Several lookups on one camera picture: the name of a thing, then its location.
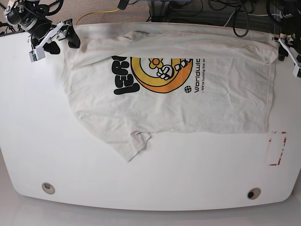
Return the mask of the white T-shirt with LeRobot print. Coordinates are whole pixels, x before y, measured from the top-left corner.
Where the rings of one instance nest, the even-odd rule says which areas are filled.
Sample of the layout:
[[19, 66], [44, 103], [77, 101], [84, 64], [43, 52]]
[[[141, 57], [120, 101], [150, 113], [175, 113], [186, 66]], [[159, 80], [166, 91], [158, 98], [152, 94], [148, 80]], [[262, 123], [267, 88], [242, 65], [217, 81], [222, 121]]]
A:
[[78, 29], [62, 43], [61, 84], [79, 123], [132, 160], [160, 132], [265, 133], [275, 37], [177, 24]]

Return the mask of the red tape rectangle marker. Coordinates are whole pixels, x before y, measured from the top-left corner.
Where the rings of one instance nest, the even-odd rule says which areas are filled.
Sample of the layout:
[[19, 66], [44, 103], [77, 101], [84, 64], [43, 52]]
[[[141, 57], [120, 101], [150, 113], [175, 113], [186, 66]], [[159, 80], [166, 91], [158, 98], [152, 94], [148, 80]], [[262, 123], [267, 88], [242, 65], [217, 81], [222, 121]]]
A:
[[269, 166], [278, 166], [286, 144], [287, 132], [271, 132], [267, 147], [266, 163]]

